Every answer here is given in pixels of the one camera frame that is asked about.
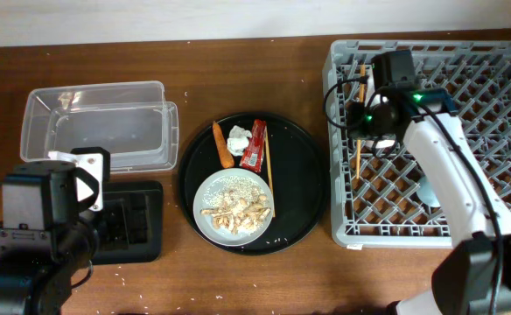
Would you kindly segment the pink white bowl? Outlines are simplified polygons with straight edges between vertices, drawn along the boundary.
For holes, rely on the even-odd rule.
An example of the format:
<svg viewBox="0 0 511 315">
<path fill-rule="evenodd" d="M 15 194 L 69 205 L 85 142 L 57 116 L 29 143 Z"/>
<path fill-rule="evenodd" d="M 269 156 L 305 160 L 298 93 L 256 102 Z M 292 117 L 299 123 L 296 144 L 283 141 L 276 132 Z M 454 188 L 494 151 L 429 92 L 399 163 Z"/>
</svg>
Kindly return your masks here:
<svg viewBox="0 0 511 315">
<path fill-rule="evenodd" d="M 381 102 L 387 102 L 388 98 L 386 96 L 376 95 L 373 96 L 375 91 L 375 81 L 372 76 L 369 76 L 367 79 L 367 91 L 366 91 L 366 101 L 372 101 L 370 104 L 370 108 L 373 109 L 375 106 L 379 105 Z M 380 140 L 376 148 L 380 150 L 389 149 L 395 143 L 394 139 L 382 139 Z"/>
</svg>

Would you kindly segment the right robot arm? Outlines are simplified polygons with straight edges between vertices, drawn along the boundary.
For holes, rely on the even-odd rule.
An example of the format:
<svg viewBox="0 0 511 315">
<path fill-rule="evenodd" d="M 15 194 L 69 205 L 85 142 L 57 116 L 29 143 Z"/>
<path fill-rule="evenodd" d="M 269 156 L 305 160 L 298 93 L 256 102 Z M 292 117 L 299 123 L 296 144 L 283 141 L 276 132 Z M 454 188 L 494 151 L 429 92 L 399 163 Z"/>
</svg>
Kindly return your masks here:
<svg viewBox="0 0 511 315">
<path fill-rule="evenodd" d="M 383 87 L 378 104 L 348 105 L 353 138 L 394 136 L 423 170 L 444 212 L 452 252 L 430 288 L 394 302 L 393 314 L 511 312 L 511 211 L 466 141 L 452 98 L 443 89 Z"/>
</svg>

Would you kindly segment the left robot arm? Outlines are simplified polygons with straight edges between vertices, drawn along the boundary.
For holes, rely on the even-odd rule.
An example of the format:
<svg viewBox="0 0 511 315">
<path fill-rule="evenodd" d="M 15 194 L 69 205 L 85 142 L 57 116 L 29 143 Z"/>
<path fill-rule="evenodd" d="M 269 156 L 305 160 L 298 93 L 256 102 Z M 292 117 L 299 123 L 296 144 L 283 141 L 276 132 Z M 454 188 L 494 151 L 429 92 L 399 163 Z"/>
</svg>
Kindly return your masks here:
<svg viewBox="0 0 511 315">
<path fill-rule="evenodd" d="M 0 314 L 58 314 L 72 277 L 161 252 L 163 188 L 104 183 L 70 162 L 17 166 L 3 181 Z"/>
</svg>

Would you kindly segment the blue plastic cup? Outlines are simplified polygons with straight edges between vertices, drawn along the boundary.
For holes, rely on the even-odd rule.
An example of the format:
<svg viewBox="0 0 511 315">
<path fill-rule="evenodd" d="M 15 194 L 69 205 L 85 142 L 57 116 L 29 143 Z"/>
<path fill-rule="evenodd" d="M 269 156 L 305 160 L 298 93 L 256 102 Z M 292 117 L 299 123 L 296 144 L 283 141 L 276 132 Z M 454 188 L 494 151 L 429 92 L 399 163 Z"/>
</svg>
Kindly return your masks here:
<svg viewBox="0 0 511 315">
<path fill-rule="evenodd" d="M 426 177 L 421 177 L 418 181 L 418 184 L 419 188 L 416 191 L 416 195 L 419 200 L 428 207 L 440 207 L 440 202 L 432 190 L 428 179 Z"/>
</svg>

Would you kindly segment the wooden chopstick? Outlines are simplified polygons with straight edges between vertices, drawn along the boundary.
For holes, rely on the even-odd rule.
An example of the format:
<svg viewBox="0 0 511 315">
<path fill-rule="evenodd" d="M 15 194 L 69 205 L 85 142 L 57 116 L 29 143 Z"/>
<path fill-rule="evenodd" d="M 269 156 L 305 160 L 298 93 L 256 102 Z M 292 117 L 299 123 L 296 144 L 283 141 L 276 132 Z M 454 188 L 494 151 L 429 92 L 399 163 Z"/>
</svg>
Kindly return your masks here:
<svg viewBox="0 0 511 315">
<path fill-rule="evenodd" d="M 270 158 L 270 140 L 269 140 L 269 132 L 268 132 L 268 126 L 266 126 L 264 131 L 264 144 L 265 144 L 265 157 L 267 158 L 267 173 L 268 173 L 268 185 L 269 189 L 271 191 L 271 196 L 275 200 L 275 194 L 274 194 L 274 186 L 273 186 L 273 176 L 272 176 L 272 166 L 271 166 L 271 158 Z"/>
<path fill-rule="evenodd" d="M 363 64 L 360 66 L 360 75 L 366 75 L 366 66 Z M 365 88 L 366 88 L 367 80 L 364 83 L 360 84 L 359 87 L 359 102 L 365 101 Z M 360 180 L 361 178 L 361 140 L 357 139 L 356 141 L 356 159 L 355 159 L 355 177 L 356 180 Z"/>
</svg>

